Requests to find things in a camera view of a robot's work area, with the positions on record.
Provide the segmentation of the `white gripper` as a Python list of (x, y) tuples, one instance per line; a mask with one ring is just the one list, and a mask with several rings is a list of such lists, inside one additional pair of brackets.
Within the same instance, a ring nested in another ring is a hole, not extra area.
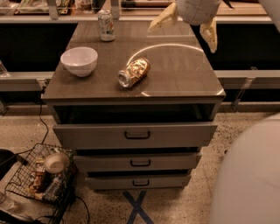
[(179, 15), (189, 25), (200, 25), (201, 37), (211, 53), (215, 53), (218, 45), (215, 16), (220, 5), (221, 0), (177, 0), (177, 3), (171, 3), (150, 22), (148, 32), (175, 25)]

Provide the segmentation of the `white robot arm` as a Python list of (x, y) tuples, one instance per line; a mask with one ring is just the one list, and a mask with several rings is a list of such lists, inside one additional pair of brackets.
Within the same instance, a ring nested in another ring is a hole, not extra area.
[[(215, 52), (215, 16), (222, 1), (176, 0), (149, 29), (181, 17), (199, 27)], [(215, 181), (208, 224), (280, 224), (280, 114), (249, 127), (231, 145)]]

